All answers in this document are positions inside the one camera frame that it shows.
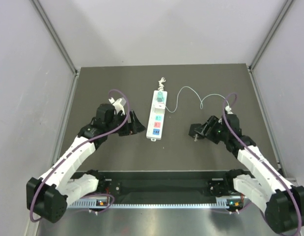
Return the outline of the black cube power adapter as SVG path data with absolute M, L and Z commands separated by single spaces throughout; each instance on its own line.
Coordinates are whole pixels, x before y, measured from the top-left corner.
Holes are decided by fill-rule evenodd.
M 188 135 L 192 137 L 195 142 L 198 140 L 205 139 L 206 135 L 204 133 L 204 128 L 205 128 L 205 124 L 200 124 L 200 123 L 191 124 Z

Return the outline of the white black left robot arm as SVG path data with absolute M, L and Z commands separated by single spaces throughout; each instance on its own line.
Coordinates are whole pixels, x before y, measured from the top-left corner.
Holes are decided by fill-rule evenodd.
M 73 143 L 58 161 L 39 178 L 26 184 L 27 208 L 32 222 L 44 218 L 51 223 L 60 220 L 67 208 L 87 194 L 101 195 L 106 183 L 98 171 L 87 171 L 79 179 L 70 178 L 110 134 L 129 136 L 145 130 L 134 111 L 124 111 L 123 105 L 101 104 L 91 122 L 80 129 Z

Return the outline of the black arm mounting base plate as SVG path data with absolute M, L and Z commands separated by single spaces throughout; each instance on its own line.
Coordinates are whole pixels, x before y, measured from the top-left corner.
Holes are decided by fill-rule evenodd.
M 100 188 L 115 196 L 132 193 L 190 193 L 198 196 L 227 196 L 235 193 L 230 178 L 235 171 L 96 171 Z

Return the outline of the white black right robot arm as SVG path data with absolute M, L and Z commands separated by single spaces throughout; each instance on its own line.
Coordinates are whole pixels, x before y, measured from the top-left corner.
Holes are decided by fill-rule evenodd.
M 224 143 L 249 170 L 249 174 L 241 169 L 226 173 L 223 186 L 228 194 L 239 192 L 250 199 L 277 234 L 304 226 L 304 187 L 293 185 L 269 163 L 252 138 L 242 134 L 235 114 L 211 116 L 194 131 L 202 139 Z

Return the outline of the teal USB charger plug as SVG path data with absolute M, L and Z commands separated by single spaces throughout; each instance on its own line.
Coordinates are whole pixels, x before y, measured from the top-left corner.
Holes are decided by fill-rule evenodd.
M 164 94 L 160 90 L 157 92 L 157 102 L 159 102 L 159 103 L 163 103 L 164 102 Z

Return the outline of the white power strip coloured sockets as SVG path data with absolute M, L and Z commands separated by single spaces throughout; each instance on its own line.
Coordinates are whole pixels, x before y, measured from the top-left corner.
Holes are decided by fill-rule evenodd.
M 165 120 L 165 113 L 162 114 L 156 114 L 153 112 L 153 105 L 157 102 L 157 92 L 158 90 L 155 90 L 153 92 L 152 96 L 152 103 L 151 103 L 151 109 L 148 119 L 148 125 L 146 129 L 146 138 L 150 139 L 151 141 L 155 142 L 157 140 L 160 140 L 162 138 L 162 131 L 164 126 L 164 120 Z M 167 92 L 163 91 L 164 94 L 164 102 L 166 106 L 166 99 L 167 99 Z

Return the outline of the white square charger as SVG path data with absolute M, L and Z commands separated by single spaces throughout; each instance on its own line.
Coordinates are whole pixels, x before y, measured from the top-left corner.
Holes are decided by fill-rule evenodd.
M 163 103 L 155 103 L 153 105 L 153 112 L 156 114 L 162 114 L 166 111 L 166 106 Z

